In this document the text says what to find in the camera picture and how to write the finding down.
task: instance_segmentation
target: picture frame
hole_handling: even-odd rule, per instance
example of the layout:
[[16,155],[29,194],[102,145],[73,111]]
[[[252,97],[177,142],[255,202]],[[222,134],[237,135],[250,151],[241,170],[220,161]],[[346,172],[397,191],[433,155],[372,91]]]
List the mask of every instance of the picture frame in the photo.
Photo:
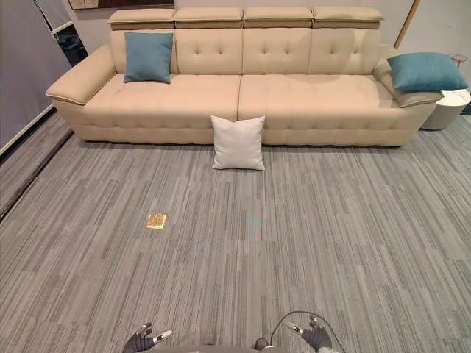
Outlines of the picture frame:
[[73,10],[92,10],[119,7],[174,7],[174,0],[68,0]]

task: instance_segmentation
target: gold card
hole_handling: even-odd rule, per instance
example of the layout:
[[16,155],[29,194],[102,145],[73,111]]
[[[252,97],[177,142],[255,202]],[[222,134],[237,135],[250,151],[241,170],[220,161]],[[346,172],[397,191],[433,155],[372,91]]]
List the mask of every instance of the gold card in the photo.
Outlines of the gold card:
[[163,229],[166,219],[165,213],[151,213],[147,221],[147,229]]

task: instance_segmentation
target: white side table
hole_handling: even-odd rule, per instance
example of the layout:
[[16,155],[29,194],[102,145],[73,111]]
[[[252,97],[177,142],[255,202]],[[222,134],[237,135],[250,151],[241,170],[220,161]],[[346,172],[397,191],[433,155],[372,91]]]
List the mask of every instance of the white side table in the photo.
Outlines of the white side table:
[[443,90],[442,93],[444,97],[436,103],[435,110],[420,129],[446,129],[471,101],[471,95],[467,90]]

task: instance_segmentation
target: gray curtain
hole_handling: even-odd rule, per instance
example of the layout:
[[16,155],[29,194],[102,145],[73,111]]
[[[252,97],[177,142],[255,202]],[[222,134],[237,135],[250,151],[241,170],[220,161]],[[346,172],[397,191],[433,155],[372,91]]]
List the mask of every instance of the gray curtain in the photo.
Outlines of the gray curtain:
[[31,0],[1,0],[0,27],[2,148],[51,104],[44,93],[70,64]]
[[36,0],[52,29],[57,29],[70,22],[70,16],[61,0]]

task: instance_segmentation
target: beige leather sofa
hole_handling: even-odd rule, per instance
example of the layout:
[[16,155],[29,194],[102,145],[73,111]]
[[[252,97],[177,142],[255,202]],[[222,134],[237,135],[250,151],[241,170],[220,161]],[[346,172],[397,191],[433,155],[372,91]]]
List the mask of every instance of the beige leather sofa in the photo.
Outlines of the beige leather sofa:
[[[47,91],[83,140],[212,143],[210,115],[265,115],[263,142],[402,146],[440,93],[401,94],[381,14],[358,7],[119,10],[110,43]],[[171,83],[124,83],[124,33],[173,32]]]

